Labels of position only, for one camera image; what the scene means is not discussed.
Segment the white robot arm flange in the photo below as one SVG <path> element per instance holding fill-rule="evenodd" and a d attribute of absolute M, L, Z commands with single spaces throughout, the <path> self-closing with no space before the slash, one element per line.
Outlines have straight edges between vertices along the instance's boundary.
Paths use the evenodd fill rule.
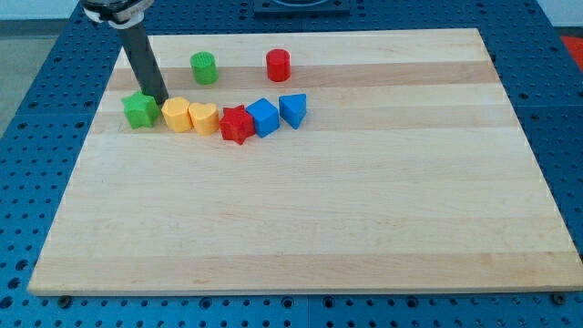
<path fill-rule="evenodd" d="M 90 20 L 127 29 L 143 21 L 145 11 L 154 0 L 80 0 L 79 3 Z"/>

